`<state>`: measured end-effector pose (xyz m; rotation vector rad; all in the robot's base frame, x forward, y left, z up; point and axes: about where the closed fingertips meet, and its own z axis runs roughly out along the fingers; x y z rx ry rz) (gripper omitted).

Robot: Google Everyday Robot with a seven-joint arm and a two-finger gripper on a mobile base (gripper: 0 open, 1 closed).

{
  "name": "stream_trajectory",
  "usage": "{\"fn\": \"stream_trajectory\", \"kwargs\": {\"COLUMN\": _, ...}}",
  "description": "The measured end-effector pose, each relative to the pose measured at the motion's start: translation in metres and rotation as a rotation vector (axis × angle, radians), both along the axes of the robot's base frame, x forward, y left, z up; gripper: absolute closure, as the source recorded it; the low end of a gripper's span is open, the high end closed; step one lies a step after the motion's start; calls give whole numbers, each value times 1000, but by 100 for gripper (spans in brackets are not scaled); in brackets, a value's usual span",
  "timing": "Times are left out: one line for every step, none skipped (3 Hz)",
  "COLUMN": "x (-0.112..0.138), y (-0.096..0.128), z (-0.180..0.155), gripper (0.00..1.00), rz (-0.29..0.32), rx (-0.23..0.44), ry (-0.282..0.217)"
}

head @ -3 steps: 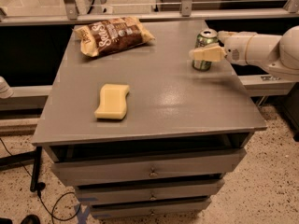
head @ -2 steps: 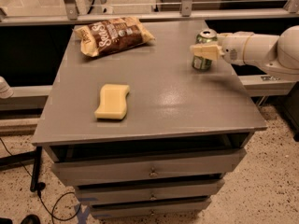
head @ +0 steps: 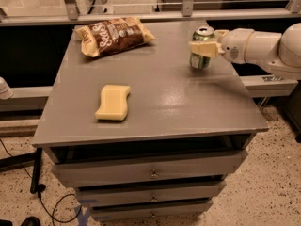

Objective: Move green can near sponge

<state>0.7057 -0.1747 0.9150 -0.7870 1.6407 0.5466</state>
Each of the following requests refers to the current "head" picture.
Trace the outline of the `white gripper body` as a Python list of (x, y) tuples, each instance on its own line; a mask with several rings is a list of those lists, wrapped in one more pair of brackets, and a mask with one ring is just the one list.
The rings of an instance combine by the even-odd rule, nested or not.
[(237, 28), (228, 32), (221, 39), (222, 57), (231, 63), (245, 63), (246, 44), (253, 33), (253, 29), (244, 28)]

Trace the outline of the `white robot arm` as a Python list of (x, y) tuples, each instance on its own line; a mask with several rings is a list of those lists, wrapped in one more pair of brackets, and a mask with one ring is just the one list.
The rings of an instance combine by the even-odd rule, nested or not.
[(203, 57), (222, 56), (236, 64), (255, 64), (278, 77), (301, 79), (301, 24), (293, 24), (283, 34), (236, 28), (215, 30), (205, 41), (190, 41), (190, 51)]

